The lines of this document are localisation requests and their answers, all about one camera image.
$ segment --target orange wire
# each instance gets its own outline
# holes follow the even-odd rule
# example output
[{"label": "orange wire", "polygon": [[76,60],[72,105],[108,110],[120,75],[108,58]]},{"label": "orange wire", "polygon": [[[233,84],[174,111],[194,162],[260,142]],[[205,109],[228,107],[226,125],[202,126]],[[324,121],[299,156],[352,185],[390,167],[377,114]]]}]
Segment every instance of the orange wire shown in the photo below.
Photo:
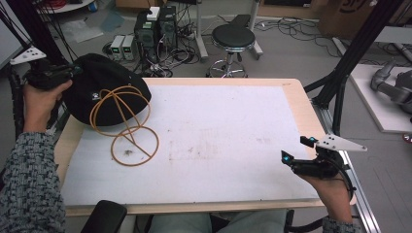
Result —
[{"label": "orange wire", "polygon": [[[120,90],[122,90],[122,89],[124,89],[124,88],[132,88],[132,89],[134,89],[136,92],[132,92],[132,91],[120,91]],[[132,95],[135,95],[135,96],[139,96],[140,98],[142,98],[143,100],[146,101],[146,103],[147,103],[147,105],[148,105],[148,110],[149,110],[149,111],[148,111],[148,114],[147,114],[147,116],[144,118],[144,120],[143,120],[142,123],[139,121],[139,119],[136,117],[136,115],[133,113],[133,111],[130,109],[130,107],[120,98],[120,95],[124,95],[124,94],[132,94]],[[99,134],[101,134],[101,135],[104,135],[104,136],[115,137],[115,139],[113,140],[112,145],[111,145],[111,154],[112,154],[113,159],[115,159],[115,161],[117,161],[119,164],[121,164],[121,165],[123,165],[123,166],[138,166],[138,165],[144,164],[144,163],[148,162],[149,160],[151,160],[151,159],[155,156],[155,154],[157,153],[158,146],[159,146],[159,139],[158,139],[157,134],[156,134],[151,128],[144,126],[144,124],[148,121],[149,116],[150,116],[150,114],[151,114],[151,110],[152,110],[151,104],[149,103],[148,99],[146,99],[146,97],[144,97],[144,96],[142,95],[142,92],[141,92],[138,88],[136,88],[136,87],[134,87],[134,86],[131,86],[131,85],[124,85],[124,86],[118,87],[118,88],[116,88],[116,89],[114,89],[114,90],[102,89],[102,90],[100,90],[100,96],[103,96],[103,95],[104,95],[104,97],[103,97],[102,99],[100,99],[100,101],[91,109],[91,112],[90,112],[90,115],[89,115],[89,121],[90,121],[91,127],[92,127],[97,133],[99,133]],[[120,112],[121,118],[123,119],[123,122],[124,122],[124,124],[126,125],[126,129],[122,130],[121,133],[119,133],[119,134],[109,134],[109,133],[105,133],[105,132],[101,131],[101,130],[97,127],[97,125],[96,125],[97,114],[98,114],[98,112],[99,112],[99,110],[100,110],[100,107],[102,106],[102,104],[104,103],[104,101],[106,101],[106,100],[109,99],[109,98],[114,98],[115,103],[116,103],[116,106],[118,107],[118,110],[119,110],[119,112]],[[136,120],[136,122],[137,122],[137,126],[131,126],[131,127],[130,127],[130,126],[128,125],[127,119],[126,119],[125,116],[124,116],[124,113],[123,113],[123,111],[122,111],[122,109],[121,109],[120,103],[122,103],[122,104],[126,107],[126,109],[131,113],[131,115],[133,116],[133,118],[134,118],[134,119]],[[156,139],[156,147],[155,147],[153,153],[148,153],[148,152],[146,152],[146,151],[145,151],[144,149],[142,149],[139,145],[137,145],[136,141],[134,140],[133,133],[136,132],[136,131],[139,130],[139,129],[142,129],[142,128],[149,130],[149,131],[152,132],[152,133],[154,134],[154,136],[155,136],[155,139]],[[114,152],[114,146],[115,146],[116,140],[117,140],[119,137],[124,137],[125,139],[127,139],[131,144],[133,144],[136,148],[138,148],[140,151],[142,151],[148,158],[147,158],[146,160],[142,161],[142,162],[132,163],[132,164],[128,164],[128,163],[121,162],[121,161],[116,157],[115,152]]]}]

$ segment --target white board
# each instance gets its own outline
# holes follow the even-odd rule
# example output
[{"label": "white board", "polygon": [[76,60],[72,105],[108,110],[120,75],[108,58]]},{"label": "white board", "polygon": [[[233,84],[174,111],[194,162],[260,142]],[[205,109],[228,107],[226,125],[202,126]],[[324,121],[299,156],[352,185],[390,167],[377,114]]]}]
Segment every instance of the white board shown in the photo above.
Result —
[{"label": "white board", "polygon": [[[392,102],[388,95],[370,88],[370,81],[373,75],[381,68],[382,66],[357,65],[351,74],[351,80],[382,132],[412,133],[412,124],[410,122],[412,116],[404,112],[399,105]],[[394,67],[386,83],[395,85],[397,74],[409,70],[411,68]]]},{"label": "white board", "polygon": [[[102,199],[158,204],[318,198],[281,162],[281,150],[308,158],[281,87],[151,85],[150,90],[152,114],[145,125],[159,137],[157,154],[143,165],[121,166],[110,155],[113,138],[86,127],[62,187],[66,205]],[[138,144],[153,149],[154,137],[145,135]]]}]

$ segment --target human hand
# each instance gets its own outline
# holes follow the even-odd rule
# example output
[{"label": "human hand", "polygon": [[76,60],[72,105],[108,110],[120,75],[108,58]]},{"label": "human hand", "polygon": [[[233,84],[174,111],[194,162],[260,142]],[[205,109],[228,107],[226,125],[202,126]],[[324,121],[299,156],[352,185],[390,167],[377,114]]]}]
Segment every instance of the human hand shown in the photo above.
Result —
[{"label": "human hand", "polygon": [[61,92],[72,85],[69,80],[51,90],[36,89],[27,84],[24,87],[25,120],[23,132],[46,132],[52,108],[62,96]]},{"label": "human hand", "polygon": [[327,208],[329,217],[342,222],[352,223],[348,189],[340,174],[332,179],[319,179],[300,176],[311,184]]}]

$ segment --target person's right hand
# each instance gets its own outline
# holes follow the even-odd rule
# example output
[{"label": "person's right hand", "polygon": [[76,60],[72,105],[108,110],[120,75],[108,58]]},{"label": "person's right hand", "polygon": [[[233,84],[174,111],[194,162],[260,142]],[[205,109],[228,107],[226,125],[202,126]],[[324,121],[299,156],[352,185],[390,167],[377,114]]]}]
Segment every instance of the person's right hand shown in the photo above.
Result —
[{"label": "person's right hand", "polygon": [[311,184],[319,194],[327,208],[329,217],[342,222],[352,223],[349,193],[346,184],[340,174],[333,179],[319,179],[308,176],[300,176]]}]

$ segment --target black stool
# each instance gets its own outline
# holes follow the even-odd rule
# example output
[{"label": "black stool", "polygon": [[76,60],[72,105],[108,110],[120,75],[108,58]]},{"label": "black stool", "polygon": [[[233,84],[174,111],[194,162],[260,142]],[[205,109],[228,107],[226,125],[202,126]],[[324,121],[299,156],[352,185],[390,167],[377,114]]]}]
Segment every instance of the black stool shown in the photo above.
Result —
[{"label": "black stool", "polygon": [[[212,32],[212,42],[215,46],[227,51],[225,60],[219,60],[209,67],[207,77],[248,77],[245,67],[240,63],[240,51],[249,50],[255,44],[255,34],[248,28],[236,24],[218,26]],[[233,60],[237,52],[238,61]]]}]

